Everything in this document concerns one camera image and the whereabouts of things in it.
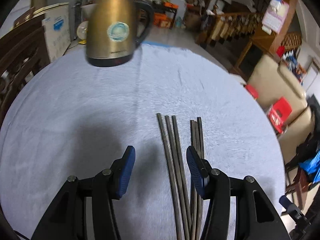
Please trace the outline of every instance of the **orange box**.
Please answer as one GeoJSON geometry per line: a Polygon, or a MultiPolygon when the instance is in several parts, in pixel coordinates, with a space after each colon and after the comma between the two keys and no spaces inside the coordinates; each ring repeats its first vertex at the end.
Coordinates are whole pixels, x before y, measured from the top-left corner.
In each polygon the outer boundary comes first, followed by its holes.
{"type": "Polygon", "coordinates": [[[171,23],[172,23],[172,19],[171,18],[167,18],[165,20],[159,21],[158,27],[160,27],[160,28],[170,28],[171,27],[171,23]]]}
{"type": "Polygon", "coordinates": [[[158,25],[160,21],[166,20],[167,16],[164,13],[154,13],[153,24],[158,25]]]}
{"type": "Polygon", "coordinates": [[[173,8],[173,9],[178,9],[178,5],[174,4],[174,3],[170,3],[170,2],[164,2],[163,3],[164,6],[169,7],[169,8],[173,8]]]}

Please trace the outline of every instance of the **red stool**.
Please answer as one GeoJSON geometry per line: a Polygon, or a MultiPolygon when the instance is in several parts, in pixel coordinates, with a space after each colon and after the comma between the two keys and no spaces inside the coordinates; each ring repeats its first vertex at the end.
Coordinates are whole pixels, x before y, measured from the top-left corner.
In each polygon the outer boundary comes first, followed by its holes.
{"type": "Polygon", "coordinates": [[[273,127],[282,134],[285,121],[288,119],[292,112],[292,108],[289,102],[281,97],[276,103],[274,103],[267,112],[267,116],[270,119],[273,127]]]}
{"type": "Polygon", "coordinates": [[[251,85],[245,85],[244,88],[252,95],[252,97],[256,100],[259,97],[258,92],[251,85]]]}

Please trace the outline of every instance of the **chopsticks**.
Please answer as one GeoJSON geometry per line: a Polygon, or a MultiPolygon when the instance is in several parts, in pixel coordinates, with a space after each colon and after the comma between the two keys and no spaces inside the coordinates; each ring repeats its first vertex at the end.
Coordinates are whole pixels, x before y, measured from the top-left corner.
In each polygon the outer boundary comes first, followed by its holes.
{"type": "MultiPolygon", "coordinates": [[[[190,120],[191,144],[196,149],[201,159],[204,159],[204,143],[201,117],[197,118],[197,122],[190,120]]],[[[201,231],[203,199],[196,192],[193,184],[191,184],[191,202],[192,206],[192,226],[191,240],[198,240],[201,231]]]]}
{"type": "Polygon", "coordinates": [[[171,195],[172,195],[172,202],[173,202],[173,212],[174,212],[174,219],[176,222],[175,224],[176,224],[177,240],[181,240],[182,239],[181,225],[180,225],[180,217],[179,217],[178,198],[177,198],[176,186],[175,186],[175,182],[174,182],[174,171],[173,171],[173,166],[172,166],[171,159],[170,159],[168,142],[167,142],[167,138],[166,138],[166,135],[164,132],[162,117],[161,117],[160,113],[157,114],[157,118],[158,118],[159,128],[161,131],[161,138],[162,138],[162,142],[163,142],[165,158],[167,160],[167,166],[168,166],[168,171],[169,171],[169,180],[170,180],[171,195]]]}
{"type": "MultiPolygon", "coordinates": [[[[170,155],[168,141],[167,141],[167,137],[166,137],[166,133],[164,130],[164,125],[163,125],[163,121],[160,113],[157,114],[157,118],[158,118],[159,128],[161,131],[161,138],[164,145],[164,153],[165,153],[168,171],[169,171],[169,180],[170,180],[170,187],[171,187],[171,194],[172,194],[177,240],[181,240],[182,238],[178,198],[180,203],[184,239],[198,240],[200,237],[200,231],[201,231],[203,200],[197,194],[196,189],[193,183],[191,182],[191,194],[190,194],[191,200],[189,205],[186,177],[185,177],[185,171],[183,167],[181,145],[180,145],[176,116],[175,115],[172,116],[173,133],[172,133],[172,127],[170,123],[170,118],[168,115],[165,116],[171,155],[170,155]]],[[[195,149],[198,152],[198,155],[202,159],[204,159],[204,143],[203,143],[201,117],[197,118],[197,122],[194,120],[190,120],[190,129],[191,129],[191,145],[195,147],[195,149]]]]}
{"type": "Polygon", "coordinates": [[[165,118],[165,122],[167,123],[167,130],[168,130],[168,135],[169,135],[171,154],[172,154],[174,171],[175,171],[176,181],[177,181],[177,186],[178,186],[178,195],[179,195],[179,202],[180,202],[180,210],[181,210],[184,238],[185,238],[185,240],[189,240],[190,239],[189,225],[188,225],[188,219],[187,219],[187,209],[189,207],[186,207],[186,205],[185,205],[186,202],[185,202],[185,196],[184,196],[184,192],[183,192],[183,188],[182,188],[182,177],[181,177],[181,171],[180,171],[180,164],[179,164],[179,160],[178,160],[178,154],[177,154],[175,141],[174,141],[173,135],[172,135],[170,118],[168,115],[166,115],[164,118],[165,118]]]}

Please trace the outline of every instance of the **electric kettle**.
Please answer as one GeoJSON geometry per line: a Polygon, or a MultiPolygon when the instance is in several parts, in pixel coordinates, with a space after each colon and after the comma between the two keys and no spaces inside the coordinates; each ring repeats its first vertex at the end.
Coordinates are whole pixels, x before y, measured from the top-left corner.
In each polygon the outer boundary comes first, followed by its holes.
{"type": "Polygon", "coordinates": [[[153,23],[153,8],[138,0],[97,0],[87,29],[86,57],[90,64],[112,67],[133,57],[153,23]],[[146,11],[147,23],[137,37],[137,12],[146,11]]]}

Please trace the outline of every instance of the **white tablecloth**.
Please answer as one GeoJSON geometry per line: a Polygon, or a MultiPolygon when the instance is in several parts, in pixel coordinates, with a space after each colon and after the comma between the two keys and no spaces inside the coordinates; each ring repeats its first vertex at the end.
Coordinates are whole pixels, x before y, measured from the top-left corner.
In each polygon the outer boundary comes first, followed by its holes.
{"type": "MultiPolygon", "coordinates": [[[[175,239],[158,112],[177,116],[188,189],[189,120],[201,116],[211,166],[230,177],[254,176],[281,211],[280,147],[251,95],[189,50],[144,44],[130,62],[111,68],[89,65],[83,49],[74,51],[44,68],[17,96],[0,132],[0,201],[13,229],[30,238],[69,175],[92,177],[133,145],[128,190],[114,201],[120,235],[175,239]]],[[[232,199],[230,239],[234,205],[232,199]]]]}

